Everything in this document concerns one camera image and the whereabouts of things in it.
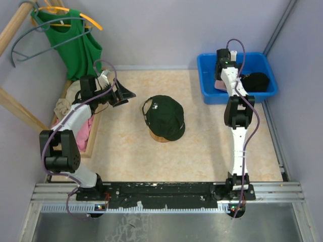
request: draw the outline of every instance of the wooden crate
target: wooden crate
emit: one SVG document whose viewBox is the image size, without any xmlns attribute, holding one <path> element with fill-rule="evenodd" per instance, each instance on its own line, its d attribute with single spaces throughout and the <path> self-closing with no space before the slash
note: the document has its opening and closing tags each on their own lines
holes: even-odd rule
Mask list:
<svg viewBox="0 0 323 242">
<path fill-rule="evenodd" d="M 65 87 L 63 89 L 61 98 L 66 97 L 66 91 L 67 91 L 67 89 L 70 87 L 70 85 L 72 83 L 73 83 L 73 81 L 70 81 L 70 80 L 68 80 L 66 82 L 66 85 L 65 85 Z M 97 112 L 97 114 L 94 115 L 94 118 L 93 118 L 93 123 L 92 123 L 91 131 L 90 131 L 89 139 L 87 141 L 86 150 L 85 150 L 85 152 L 80 152 L 82 158 L 91 158 L 91 156 L 92 156 L 95 137 L 96 137 L 96 132 L 97 132 L 97 128 L 99 126 L 100 117 L 101 117 L 101 112 L 100 111 L 102 110 L 102 108 L 103 108 L 103 105 L 100 104 L 98 106 L 98 108 L 96 109 L 96 111 L 95 111 L 95 112 Z M 56 123 L 56 120 L 57 120 L 57 116 L 54 113 L 54 118 L 52 119 L 51 127 Z"/>
</svg>

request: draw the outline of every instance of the blue hanger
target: blue hanger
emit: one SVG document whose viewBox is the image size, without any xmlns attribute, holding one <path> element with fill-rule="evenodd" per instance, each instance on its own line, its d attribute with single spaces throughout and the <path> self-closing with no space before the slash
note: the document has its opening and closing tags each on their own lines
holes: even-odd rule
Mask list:
<svg viewBox="0 0 323 242">
<path fill-rule="evenodd" d="M 33 5 L 34 5 L 34 8 L 36 9 L 36 15 L 38 15 L 39 9 L 38 9 L 38 5 L 37 5 L 36 3 L 32 2 L 32 1 L 28 1 L 28 0 L 22 1 L 22 2 L 20 3 L 20 5 L 21 5 L 22 3 L 31 3 L 31 4 L 33 4 Z M 37 54 L 33 54 L 33 55 L 31 55 L 31 56 L 27 56 L 27 55 L 25 55 L 25 54 L 22 54 L 22 53 L 20 53 L 20 52 L 18 52 L 18 51 L 15 51 L 15 50 L 14 50 L 15 46 L 17 45 L 17 43 L 18 43 L 18 42 L 19 42 L 23 37 L 25 37 L 27 34 L 29 34 L 30 32 L 32 32 L 32 31 L 34 31 L 34 30 L 36 30 L 36 31 L 38 31 L 38 32 L 45 32 L 45 31 L 47 31 L 47 30 L 50 28 L 50 23 L 52 23 L 52 22 L 57 22 L 57 21 L 60 21 L 60 20 L 67 20 L 67 19 L 79 19 L 79 20 L 83 20 L 83 33 L 82 33 L 82 34 L 79 34 L 79 35 L 77 35 L 77 36 L 75 36 L 75 37 L 73 37 L 73 38 L 70 38 L 70 39 L 68 39 L 68 40 L 65 40 L 65 41 L 63 41 L 62 43 L 59 43 L 59 44 L 57 44 L 57 45 L 55 45 L 55 46 L 53 46 L 53 47 L 51 47 L 51 48 L 49 48 L 49 49 L 43 50 L 43 51 L 41 51 L 41 52 L 39 52 L 39 53 L 37 53 Z M 16 54 L 18 54 L 18 55 L 23 56 L 23 57 L 24 57 L 23 59 L 17 59 L 17 61 L 19 61 L 19 62 L 24 62 L 24 61 L 26 61 L 26 60 L 28 60 L 28 59 L 34 58 L 35 56 L 38 56 L 38 55 L 40 55 L 40 54 L 43 54 L 43 53 L 45 53 L 45 52 L 47 52 L 47 51 L 49 51 L 49 50 L 55 49 L 55 48 L 57 48 L 57 47 L 59 47 L 59 46 L 61 46 L 61 45 L 63 45 L 63 44 L 66 44 L 66 43 L 68 43 L 68 42 L 70 42 L 70 41 L 72 41 L 72 40 L 74 40 L 74 39 L 77 39 L 77 38 L 79 38 L 79 37 L 81 37 L 81 36 L 83 36 L 83 35 L 85 35 L 85 34 L 90 33 L 90 32 L 92 31 L 92 29 L 93 29 L 93 28 L 89 28 L 89 29 L 88 29 L 88 31 L 85 31 L 85 22 L 86 22 L 86 20 L 85 20 L 84 18 L 81 18 L 81 17 L 65 17 L 65 18 L 59 18 L 59 19 L 49 20 L 49 21 L 47 21 L 47 22 L 45 22 L 45 23 L 42 23 L 42 24 L 40 24 L 40 25 L 38 25 L 38 26 L 36 26 L 36 27 L 34 27 L 34 28 L 32 28 L 32 29 L 28 30 L 26 33 L 24 33 L 23 35 L 21 35 L 21 36 L 20 36 L 20 37 L 15 41 L 14 45 L 13 45 L 13 46 L 12 46 L 12 48 L 11 48 L 11 62 L 12 62 L 12 65 L 13 65 L 14 67 L 16 67 L 15 62 L 14 62 L 14 58 L 13 58 L 13 53 L 16 53 Z"/>
</svg>

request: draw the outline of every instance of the gray wall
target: gray wall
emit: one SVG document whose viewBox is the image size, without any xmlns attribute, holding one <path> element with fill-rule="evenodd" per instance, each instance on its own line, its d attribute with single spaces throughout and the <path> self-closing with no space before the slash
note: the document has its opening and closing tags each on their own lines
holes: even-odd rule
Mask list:
<svg viewBox="0 0 323 242">
<path fill-rule="evenodd" d="M 292 179 L 301 182 L 318 228 L 323 224 L 322 10 L 321 0 L 299 1 L 268 56 L 279 86 L 270 109 Z"/>
<path fill-rule="evenodd" d="M 94 36 L 119 69 L 187 68 L 233 37 L 262 52 L 287 0 L 64 0 L 102 25 Z"/>
<path fill-rule="evenodd" d="M 19 1 L 2 1 L 0 32 L 18 8 Z M 14 40 L 31 27 L 28 18 Z M 16 62 L 9 61 L 10 49 L 0 57 L 0 86 L 12 94 L 46 125 L 65 83 L 65 67 L 54 52 Z M 17 49 L 32 54 L 49 47 L 44 34 L 33 33 Z M 43 182 L 38 134 L 0 105 L 0 238 L 17 241 L 36 182 Z"/>
</svg>

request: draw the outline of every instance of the green shirt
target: green shirt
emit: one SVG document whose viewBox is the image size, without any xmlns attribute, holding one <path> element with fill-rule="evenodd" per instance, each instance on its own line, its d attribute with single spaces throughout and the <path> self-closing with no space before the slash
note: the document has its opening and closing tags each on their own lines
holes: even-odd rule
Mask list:
<svg viewBox="0 0 323 242">
<path fill-rule="evenodd" d="M 65 18 L 65 17 L 80 17 L 80 12 L 70 9 L 64 15 L 54 15 L 43 11 L 39 11 L 38 16 L 35 16 L 35 11 L 31 12 L 31 16 L 38 24 L 45 23 L 49 20 Z M 62 43 L 77 35 L 83 33 L 83 21 L 80 19 L 63 20 L 64 24 L 71 24 L 71 27 L 50 26 L 50 29 L 45 31 L 45 34 L 51 46 Z M 94 40 L 91 33 L 78 37 L 70 42 L 67 42 L 57 48 L 63 62 L 67 67 L 67 79 L 76 81 L 84 75 L 97 74 L 94 71 L 93 63 L 101 58 L 102 47 Z M 101 70 L 101 62 L 96 65 L 97 69 Z"/>
</svg>

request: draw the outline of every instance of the blue plastic container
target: blue plastic container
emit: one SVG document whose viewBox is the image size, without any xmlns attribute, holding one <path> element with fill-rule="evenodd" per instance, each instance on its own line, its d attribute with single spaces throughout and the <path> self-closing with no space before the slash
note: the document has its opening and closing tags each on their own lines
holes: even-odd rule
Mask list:
<svg viewBox="0 0 323 242">
<path fill-rule="evenodd" d="M 214 73 L 216 68 L 217 55 L 216 54 L 201 54 L 197 57 L 197 67 L 200 78 L 201 92 L 206 104 L 227 104 L 229 95 L 227 92 L 218 90 L 214 87 L 215 79 Z M 238 53 L 237 63 L 243 61 L 243 54 Z M 254 72 L 265 73 L 270 83 L 266 92 L 250 92 L 251 96 L 255 97 L 255 102 L 263 102 L 266 98 L 274 96 L 278 92 L 278 87 L 269 66 L 267 58 L 262 53 L 247 53 L 245 66 L 242 74 L 250 74 Z"/>
</svg>

